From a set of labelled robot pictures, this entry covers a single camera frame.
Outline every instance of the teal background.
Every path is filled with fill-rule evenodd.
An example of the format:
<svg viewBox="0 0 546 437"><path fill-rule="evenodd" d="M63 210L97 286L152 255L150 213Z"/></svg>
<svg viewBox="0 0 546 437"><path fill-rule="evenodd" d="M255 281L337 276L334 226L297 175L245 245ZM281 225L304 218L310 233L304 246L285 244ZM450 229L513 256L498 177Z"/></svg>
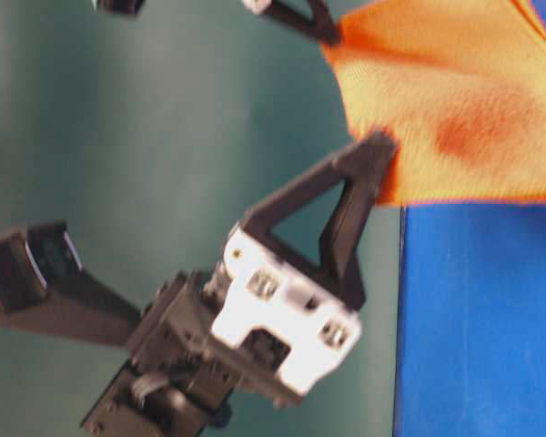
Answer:
<svg viewBox="0 0 546 437"><path fill-rule="evenodd" d="M138 306L212 266L245 208L348 142L318 47L239 1L149 0L132 22L87 0L0 0L0 231L67 219L87 268ZM311 253L328 208L284 231ZM391 434L396 209L373 213L359 255L365 333L344 365L296 409L236 394L229 428L206 436ZM0 330L0 437L86 435L125 358Z"/></svg>

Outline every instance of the fabric fold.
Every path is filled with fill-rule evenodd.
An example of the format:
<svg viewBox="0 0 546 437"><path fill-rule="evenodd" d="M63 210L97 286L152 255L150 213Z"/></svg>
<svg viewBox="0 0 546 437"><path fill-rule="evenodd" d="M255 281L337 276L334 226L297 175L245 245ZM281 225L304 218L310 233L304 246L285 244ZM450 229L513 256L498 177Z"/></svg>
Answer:
<svg viewBox="0 0 546 437"><path fill-rule="evenodd" d="M355 138L399 142L379 203L546 203L546 29L526 0L387 0L323 51Z"/></svg>

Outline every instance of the blue table surface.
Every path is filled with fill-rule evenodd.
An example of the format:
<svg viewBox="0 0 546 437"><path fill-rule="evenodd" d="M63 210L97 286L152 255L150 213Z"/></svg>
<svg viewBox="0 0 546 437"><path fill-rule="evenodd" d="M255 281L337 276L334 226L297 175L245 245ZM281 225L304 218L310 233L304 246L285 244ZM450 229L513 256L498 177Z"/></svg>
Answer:
<svg viewBox="0 0 546 437"><path fill-rule="evenodd" d="M410 208L405 229L394 434L546 437L546 208Z"/></svg>

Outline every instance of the black plastic part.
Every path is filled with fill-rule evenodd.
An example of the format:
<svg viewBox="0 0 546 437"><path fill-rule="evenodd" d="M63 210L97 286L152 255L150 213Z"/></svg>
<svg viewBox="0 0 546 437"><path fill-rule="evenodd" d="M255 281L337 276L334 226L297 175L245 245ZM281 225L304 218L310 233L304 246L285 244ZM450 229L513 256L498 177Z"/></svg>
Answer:
<svg viewBox="0 0 546 437"><path fill-rule="evenodd" d="M146 0L97 0L97 9L114 14L136 16Z"/></svg>
<svg viewBox="0 0 546 437"><path fill-rule="evenodd" d="M124 347L139 310L65 259L65 231L57 222L0 238L0 326ZM39 250L45 264L37 266L45 288L26 248L32 254L46 246Z"/></svg>
<svg viewBox="0 0 546 437"><path fill-rule="evenodd" d="M339 30L334 24L329 9L322 0L307 0L312 18L307 18L279 0L273 0L264 15L302 35L319 42L335 45L340 40Z"/></svg>
<svg viewBox="0 0 546 437"><path fill-rule="evenodd" d="M198 299L206 278L201 273L189 278L179 274L160 289L126 345L131 361L83 420L84 429L112 437L195 437L206 426L228 424L232 411L227 400L240 377L200 347L206 346L209 324L197 321L215 317ZM168 377L167 385L155 387L141 406L132 395L132 384L158 372Z"/></svg>
<svg viewBox="0 0 546 437"><path fill-rule="evenodd" d="M330 155L248 210L239 226L346 306L359 310L366 297L356 248L395 151L386 133L375 132ZM321 266L317 267L271 230L341 181L338 205L319 238Z"/></svg>

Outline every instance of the red stain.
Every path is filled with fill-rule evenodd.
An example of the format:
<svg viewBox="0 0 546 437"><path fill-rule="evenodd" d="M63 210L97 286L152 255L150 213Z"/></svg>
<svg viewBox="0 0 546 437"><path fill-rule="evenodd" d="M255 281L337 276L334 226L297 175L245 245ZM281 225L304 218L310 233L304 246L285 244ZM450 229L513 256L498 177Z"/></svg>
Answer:
<svg viewBox="0 0 546 437"><path fill-rule="evenodd" d="M512 137L524 138L527 132L534 142L534 128L543 126L546 119L533 97L495 84L459 93L446 112L449 115L438 126L437 148L471 166L501 164L501 160L521 156L519 149L527 147L525 143L512 141L517 147L510 150L502 148L502 143Z"/></svg>

